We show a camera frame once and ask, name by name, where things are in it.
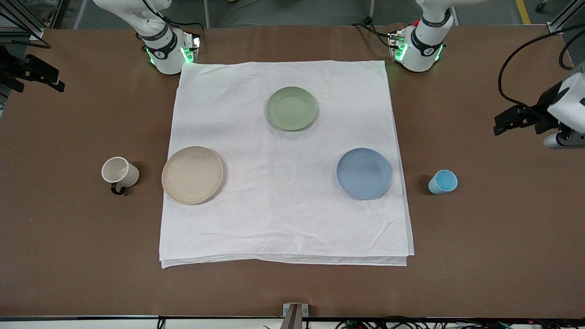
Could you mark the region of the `beige plate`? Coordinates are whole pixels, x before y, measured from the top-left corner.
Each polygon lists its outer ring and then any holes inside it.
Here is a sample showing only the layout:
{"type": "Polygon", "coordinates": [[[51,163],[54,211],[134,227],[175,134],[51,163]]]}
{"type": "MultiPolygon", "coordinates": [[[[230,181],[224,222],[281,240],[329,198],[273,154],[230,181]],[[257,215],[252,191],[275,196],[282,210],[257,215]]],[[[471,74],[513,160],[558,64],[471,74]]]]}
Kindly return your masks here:
{"type": "Polygon", "coordinates": [[[175,202],[196,205],[212,198],[222,186],[224,164],[215,151],[201,146],[176,152],[166,162],[161,183],[175,202]]]}

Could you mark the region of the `blue cup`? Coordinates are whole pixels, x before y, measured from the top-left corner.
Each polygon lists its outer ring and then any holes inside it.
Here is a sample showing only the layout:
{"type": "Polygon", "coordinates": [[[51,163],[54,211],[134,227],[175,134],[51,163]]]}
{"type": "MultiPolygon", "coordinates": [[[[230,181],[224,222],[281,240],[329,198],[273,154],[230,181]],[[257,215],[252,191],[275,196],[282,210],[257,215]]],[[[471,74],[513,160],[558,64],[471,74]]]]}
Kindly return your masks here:
{"type": "Polygon", "coordinates": [[[428,190],[434,195],[452,192],[458,186],[458,178],[450,170],[439,170],[428,183],[428,190]]]}

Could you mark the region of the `white cloth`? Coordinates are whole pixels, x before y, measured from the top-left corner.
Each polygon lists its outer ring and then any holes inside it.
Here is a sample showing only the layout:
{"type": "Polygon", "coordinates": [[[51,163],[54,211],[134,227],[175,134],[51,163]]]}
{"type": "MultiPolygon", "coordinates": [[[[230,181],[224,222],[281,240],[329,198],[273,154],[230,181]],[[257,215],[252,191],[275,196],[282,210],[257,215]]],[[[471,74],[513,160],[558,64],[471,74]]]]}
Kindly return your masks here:
{"type": "Polygon", "coordinates": [[[203,204],[164,196],[163,268],[232,260],[289,264],[405,266],[414,254],[407,189],[383,61],[185,63],[169,156],[190,146],[223,160],[221,188],[203,204]],[[318,118],[300,131],[266,119],[280,88],[313,94],[318,118]],[[340,157],[382,154],[392,185],[360,201],[339,186],[340,157]]]}

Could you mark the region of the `blue plate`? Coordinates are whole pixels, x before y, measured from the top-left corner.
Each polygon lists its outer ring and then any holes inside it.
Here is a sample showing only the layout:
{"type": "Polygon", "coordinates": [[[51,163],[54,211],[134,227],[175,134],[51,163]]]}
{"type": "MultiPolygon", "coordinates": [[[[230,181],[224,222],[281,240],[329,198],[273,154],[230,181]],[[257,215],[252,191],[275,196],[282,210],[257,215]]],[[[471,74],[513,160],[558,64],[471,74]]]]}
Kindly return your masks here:
{"type": "Polygon", "coordinates": [[[357,200],[375,200],[392,185],[393,171],[389,161],[369,148],[355,148],[343,154],[335,170],[342,190],[357,200]]]}

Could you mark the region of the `aluminium frame profile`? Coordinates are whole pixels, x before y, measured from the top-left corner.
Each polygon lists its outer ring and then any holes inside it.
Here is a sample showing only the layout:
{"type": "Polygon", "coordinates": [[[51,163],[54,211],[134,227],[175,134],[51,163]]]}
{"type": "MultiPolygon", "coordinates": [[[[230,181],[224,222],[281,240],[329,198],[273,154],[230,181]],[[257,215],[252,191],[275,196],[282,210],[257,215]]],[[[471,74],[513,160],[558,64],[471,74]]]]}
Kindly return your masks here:
{"type": "Polygon", "coordinates": [[[0,38],[42,36],[56,25],[63,0],[0,0],[0,38]]]}
{"type": "Polygon", "coordinates": [[[567,5],[548,23],[549,31],[560,31],[580,9],[585,9],[585,0],[569,0],[567,5]]]}

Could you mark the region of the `green plate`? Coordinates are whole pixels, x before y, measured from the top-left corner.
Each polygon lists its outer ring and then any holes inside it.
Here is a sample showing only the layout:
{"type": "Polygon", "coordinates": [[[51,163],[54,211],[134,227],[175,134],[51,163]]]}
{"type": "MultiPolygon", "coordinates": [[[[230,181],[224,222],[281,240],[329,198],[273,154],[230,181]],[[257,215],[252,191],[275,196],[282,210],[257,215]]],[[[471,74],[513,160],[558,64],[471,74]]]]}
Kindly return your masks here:
{"type": "Polygon", "coordinates": [[[319,106],[311,92],[301,87],[275,91],[266,103],[266,119],[284,131],[304,130],[318,118],[319,106]]]}

